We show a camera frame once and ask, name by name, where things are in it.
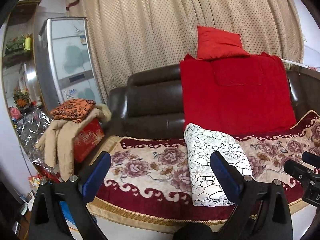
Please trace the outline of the white black-patterned coat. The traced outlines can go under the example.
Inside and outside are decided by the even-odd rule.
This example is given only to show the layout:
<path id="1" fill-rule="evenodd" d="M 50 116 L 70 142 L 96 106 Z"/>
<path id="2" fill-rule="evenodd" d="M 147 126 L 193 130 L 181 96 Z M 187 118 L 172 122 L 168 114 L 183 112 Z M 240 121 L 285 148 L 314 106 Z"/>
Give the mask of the white black-patterned coat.
<path id="1" fill-rule="evenodd" d="M 252 169 L 244 150 L 231 136 L 219 131 L 204 129 L 189 123 L 184 130 L 188 152 L 188 167 L 191 179 L 193 205 L 202 207 L 230 206 L 223 186 L 231 182 L 216 152 L 241 176 L 251 176 Z"/>

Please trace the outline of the beige coat on box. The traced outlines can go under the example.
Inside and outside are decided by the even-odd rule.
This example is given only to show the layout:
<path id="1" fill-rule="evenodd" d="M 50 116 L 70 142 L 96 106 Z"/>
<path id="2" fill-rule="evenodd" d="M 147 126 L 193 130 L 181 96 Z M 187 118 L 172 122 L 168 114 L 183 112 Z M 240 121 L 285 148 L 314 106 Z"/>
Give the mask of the beige coat on box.
<path id="1" fill-rule="evenodd" d="M 112 113 L 105 104 L 96 105 L 80 123 L 53 120 L 34 148 L 44 154 L 44 163 L 59 166 L 60 176 L 67 181 L 74 174 L 74 139 L 93 120 L 102 124 L 111 120 Z"/>

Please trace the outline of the red gift box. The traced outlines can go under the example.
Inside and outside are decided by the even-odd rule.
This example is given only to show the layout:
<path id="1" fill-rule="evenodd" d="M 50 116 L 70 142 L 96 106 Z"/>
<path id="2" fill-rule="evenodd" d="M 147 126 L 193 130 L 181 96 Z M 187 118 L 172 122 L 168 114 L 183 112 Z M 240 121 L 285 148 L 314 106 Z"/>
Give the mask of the red gift box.
<path id="1" fill-rule="evenodd" d="M 76 163 L 81 163 L 104 138 L 100 122 L 94 118 L 73 140 L 73 154 Z"/>

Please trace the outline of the silver foil bag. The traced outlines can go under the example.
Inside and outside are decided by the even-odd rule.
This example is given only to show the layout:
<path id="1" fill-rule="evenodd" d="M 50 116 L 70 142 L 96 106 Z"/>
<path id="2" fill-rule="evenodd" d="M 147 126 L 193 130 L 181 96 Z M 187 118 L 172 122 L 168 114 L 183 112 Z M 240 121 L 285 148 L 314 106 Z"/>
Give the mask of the silver foil bag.
<path id="1" fill-rule="evenodd" d="M 35 148 L 36 143 L 49 127 L 51 119 L 40 109 L 34 107 L 16 122 L 16 131 L 25 163 L 32 163 L 45 171 L 53 173 L 54 168 L 44 162 L 43 150 Z"/>

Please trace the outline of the floral red beige blanket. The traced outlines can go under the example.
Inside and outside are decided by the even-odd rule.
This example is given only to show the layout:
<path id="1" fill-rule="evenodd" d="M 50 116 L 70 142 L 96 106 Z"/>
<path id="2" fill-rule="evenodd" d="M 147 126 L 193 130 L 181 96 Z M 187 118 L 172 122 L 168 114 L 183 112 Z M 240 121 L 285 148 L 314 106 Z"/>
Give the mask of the floral red beige blanket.
<path id="1" fill-rule="evenodd" d="M 309 111 L 292 128 L 258 135 L 240 135 L 257 181 L 282 182 L 290 211 L 306 206 L 300 182 L 284 172 L 285 162 L 302 161 L 308 151 L 319 155 L 319 115 Z M 111 150 L 112 165 L 95 199 L 87 205 L 95 216 L 123 225 L 172 233 L 187 222 L 219 229 L 233 206 L 215 201 L 211 207 L 195 206 L 191 187 L 217 188 L 213 178 L 191 179 L 187 147 L 182 139 L 142 140 L 119 138 Z"/>

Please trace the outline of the red quilt on sofa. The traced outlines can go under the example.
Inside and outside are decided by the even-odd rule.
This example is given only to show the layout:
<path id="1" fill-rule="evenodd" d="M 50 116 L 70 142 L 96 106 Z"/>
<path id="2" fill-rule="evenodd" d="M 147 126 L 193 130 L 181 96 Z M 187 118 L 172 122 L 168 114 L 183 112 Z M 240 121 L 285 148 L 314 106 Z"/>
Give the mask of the red quilt on sofa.
<path id="1" fill-rule="evenodd" d="M 230 135 L 288 129 L 296 123 L 283 62 L 267 53 L 180 62 L 184 124 Z"/>

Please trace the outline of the orange black patterned cloth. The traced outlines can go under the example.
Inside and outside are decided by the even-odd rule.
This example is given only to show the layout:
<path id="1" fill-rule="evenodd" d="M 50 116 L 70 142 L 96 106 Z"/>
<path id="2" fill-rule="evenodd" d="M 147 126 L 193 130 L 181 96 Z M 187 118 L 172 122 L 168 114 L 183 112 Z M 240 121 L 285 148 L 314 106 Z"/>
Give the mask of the orange black patterned cloth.
<path id="1" fill-rule="evenodd" d="M 95 108 L 95 105 L 94 100 L 71 99 L 65 101 L 50 113 L 54 120 L 69 120 L 80 123 Z"/>

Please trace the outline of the flower pot decoration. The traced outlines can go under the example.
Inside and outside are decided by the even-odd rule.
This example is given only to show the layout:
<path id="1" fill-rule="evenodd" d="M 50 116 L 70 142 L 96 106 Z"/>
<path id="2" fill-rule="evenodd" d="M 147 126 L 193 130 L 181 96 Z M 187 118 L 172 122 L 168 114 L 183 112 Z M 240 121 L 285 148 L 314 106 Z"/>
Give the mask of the flower pot decoration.
<path id="1" fill-rule="evenodd" d="M 18 89 L 15 88 L 13 91 L 13 98 L 16 108 L 21 113 L 27 113 L 31 110 L 33 103 L 30 99 L 30 94 L 27 88 Z"/>

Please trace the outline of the dark brown leather sofa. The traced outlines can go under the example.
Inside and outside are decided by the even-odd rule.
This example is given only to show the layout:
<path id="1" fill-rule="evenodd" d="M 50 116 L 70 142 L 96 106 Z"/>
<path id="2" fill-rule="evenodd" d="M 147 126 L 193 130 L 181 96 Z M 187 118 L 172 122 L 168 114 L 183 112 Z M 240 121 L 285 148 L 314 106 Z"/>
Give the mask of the dark brown leather sofa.
<path id="1" fill-rule="evenodd" d="M 308 111 L 319 112 L 319 72 L 294 65 L 286 72 L 291 103 L 297 120 Z M 184 111 L 179 65 L 147 70 L 129 77 L 125 87 L 110 91 L 107 101 L 112 118 L 102 125 L 103 139 L 81 163 L 78 174 L 101 152 L 105 141 L 116 135 L 138 139 L 181 139 Z"/>

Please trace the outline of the silver refrigerator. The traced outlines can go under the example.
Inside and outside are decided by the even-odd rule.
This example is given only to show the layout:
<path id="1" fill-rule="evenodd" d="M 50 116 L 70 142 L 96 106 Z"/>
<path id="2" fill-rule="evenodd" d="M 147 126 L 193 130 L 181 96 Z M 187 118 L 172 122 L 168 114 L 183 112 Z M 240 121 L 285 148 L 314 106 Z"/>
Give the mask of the silver refrigerator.
<path id="1" fill-rule="evenodd" d="M 70 99 L 103 103 L 84 17 L 49 18 L 37 38 L 37 79 L 48 111 Z"/>

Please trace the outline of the red pillow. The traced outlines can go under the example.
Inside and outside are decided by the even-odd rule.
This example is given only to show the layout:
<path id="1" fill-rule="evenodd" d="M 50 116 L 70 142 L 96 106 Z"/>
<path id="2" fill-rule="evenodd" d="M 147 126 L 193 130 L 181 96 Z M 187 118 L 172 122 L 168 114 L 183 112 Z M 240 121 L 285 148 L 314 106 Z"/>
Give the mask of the red pillow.
<path id="1" fill-rule="evenodd" d="M 240 34 L 228 31 L 197 26 L 198 60 L 215 60 L 227 57 L 249 56 L 249 53 L 242 47 Z"/>

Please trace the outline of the beige dotted curtain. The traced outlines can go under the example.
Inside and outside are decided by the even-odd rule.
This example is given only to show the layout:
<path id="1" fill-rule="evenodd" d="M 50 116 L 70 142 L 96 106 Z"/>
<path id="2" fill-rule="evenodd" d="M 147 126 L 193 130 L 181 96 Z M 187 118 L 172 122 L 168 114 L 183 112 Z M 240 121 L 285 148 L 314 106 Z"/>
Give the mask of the beige dotted curtain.
<path id="1" fill-rule="evenodd" d="M 240 34 L 251 54 L 303 61 L 293 0 L 66 0 L 66 10 L 87 20 L 103 99 L 132 74 L 195 56 L 198 26 Z"/>

